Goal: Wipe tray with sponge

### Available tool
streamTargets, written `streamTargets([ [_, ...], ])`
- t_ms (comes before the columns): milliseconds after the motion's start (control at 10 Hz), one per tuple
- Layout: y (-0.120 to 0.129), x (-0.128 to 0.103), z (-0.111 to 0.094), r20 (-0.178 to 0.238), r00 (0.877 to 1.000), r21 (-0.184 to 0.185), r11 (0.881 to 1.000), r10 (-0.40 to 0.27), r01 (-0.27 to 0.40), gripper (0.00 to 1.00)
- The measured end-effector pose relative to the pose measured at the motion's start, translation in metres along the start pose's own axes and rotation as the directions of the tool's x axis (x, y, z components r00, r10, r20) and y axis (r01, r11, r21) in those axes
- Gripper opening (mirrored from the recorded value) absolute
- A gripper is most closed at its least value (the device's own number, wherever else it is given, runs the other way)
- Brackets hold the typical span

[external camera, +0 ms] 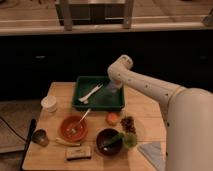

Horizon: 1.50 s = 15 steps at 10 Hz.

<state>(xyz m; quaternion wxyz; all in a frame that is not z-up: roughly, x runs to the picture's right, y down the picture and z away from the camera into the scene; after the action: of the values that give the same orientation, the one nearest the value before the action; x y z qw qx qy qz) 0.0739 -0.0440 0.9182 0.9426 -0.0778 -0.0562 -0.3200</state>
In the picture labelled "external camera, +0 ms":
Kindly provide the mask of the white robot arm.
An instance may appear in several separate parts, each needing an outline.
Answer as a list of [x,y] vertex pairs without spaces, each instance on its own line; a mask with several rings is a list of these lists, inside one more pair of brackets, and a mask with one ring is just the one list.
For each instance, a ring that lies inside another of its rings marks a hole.
[[127,85],[164,107],[166,171],[213,171],[213,93],[145,76],[121,55],[107,69],[111,89]]

